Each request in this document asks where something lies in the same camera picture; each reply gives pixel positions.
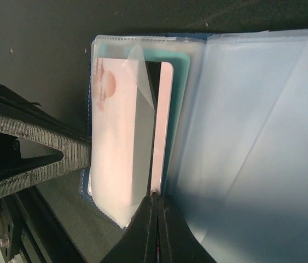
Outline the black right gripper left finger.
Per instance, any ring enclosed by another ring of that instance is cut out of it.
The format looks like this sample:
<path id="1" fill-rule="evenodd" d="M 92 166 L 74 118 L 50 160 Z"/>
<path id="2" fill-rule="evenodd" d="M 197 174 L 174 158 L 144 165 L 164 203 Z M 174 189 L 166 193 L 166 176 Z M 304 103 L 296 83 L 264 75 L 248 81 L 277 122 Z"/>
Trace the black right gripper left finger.
<path id="1" fill-rule="evenodd" d="M 158 195 L 145 196 L 120 241 L 102 262 L 158 261 Z"/>

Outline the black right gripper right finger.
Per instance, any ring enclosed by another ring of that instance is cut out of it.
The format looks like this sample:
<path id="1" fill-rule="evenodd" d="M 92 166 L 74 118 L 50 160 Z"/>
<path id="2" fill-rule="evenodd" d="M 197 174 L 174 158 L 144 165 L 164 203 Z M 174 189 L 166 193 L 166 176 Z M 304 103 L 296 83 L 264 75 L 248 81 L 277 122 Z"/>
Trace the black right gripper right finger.
<path id="1" fill-rule="evenodd" d="M 170 196 L 158 197 L 158 262 L 215 262 L 194 237 Z"/>

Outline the pink blossom card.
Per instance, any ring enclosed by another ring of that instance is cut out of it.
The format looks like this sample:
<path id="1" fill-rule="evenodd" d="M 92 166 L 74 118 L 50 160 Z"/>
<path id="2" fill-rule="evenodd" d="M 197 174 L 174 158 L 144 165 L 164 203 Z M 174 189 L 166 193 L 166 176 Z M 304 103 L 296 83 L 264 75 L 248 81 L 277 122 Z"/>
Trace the pink blossom card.
<path id="1" fill-rule="evenodd" d="M 173 73 L 166 61 L 94 61 L 91 195 L 120 227 L 161 191 Z"/>

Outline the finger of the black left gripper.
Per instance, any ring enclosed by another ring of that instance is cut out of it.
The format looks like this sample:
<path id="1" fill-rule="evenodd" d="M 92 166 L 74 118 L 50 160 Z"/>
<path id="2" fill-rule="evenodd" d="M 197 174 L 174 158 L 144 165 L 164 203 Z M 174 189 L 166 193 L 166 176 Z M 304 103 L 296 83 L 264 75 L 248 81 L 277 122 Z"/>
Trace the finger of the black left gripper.
<path id="1" fill-rule="evenodd" d="M 63 153 L 63 158 L 59 161 L 22 171 L 0 181 L 0 198 L 40 182 L 86 168 L 90 163 L 90 145 L 88 142 L 71 139 L 39 125 L 0 114 L 0 133 L 34 141 Z"/>
<path id="2" fill-rule="evenodd" d="M 65 133 L 70 137 L 75 137 L 80 140 L 88 139 L 88 136 L 85 134 L 71 129 L 64 123 L 58 121 L 56 118 L 42 111 L 37 107 L 38 104 L 36 102 L 27 101 L 2 84 L 0 84 L 0 103 L 26 113 L 29 117 L 34 117 L 40 121 L 50 124 L 53 126 L 53 129 L 60 129 L 61 133 Z"/>

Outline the blue leather card holder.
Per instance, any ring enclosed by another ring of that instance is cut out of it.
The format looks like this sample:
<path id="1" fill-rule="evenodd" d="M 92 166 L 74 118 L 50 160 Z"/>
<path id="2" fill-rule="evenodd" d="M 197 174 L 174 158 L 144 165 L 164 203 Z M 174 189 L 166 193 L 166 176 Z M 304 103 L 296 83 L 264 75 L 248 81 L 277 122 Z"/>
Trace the blue leather card holder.
<path id="1" fill-rule="evenodd" d="M 308 262 L 308 29 L 97 36 L 91 146 L 94 61 L 146 61 L 141 42 L 182 43 L 190 56 L 157 195 L 173 198 L 215 262 Z"/>

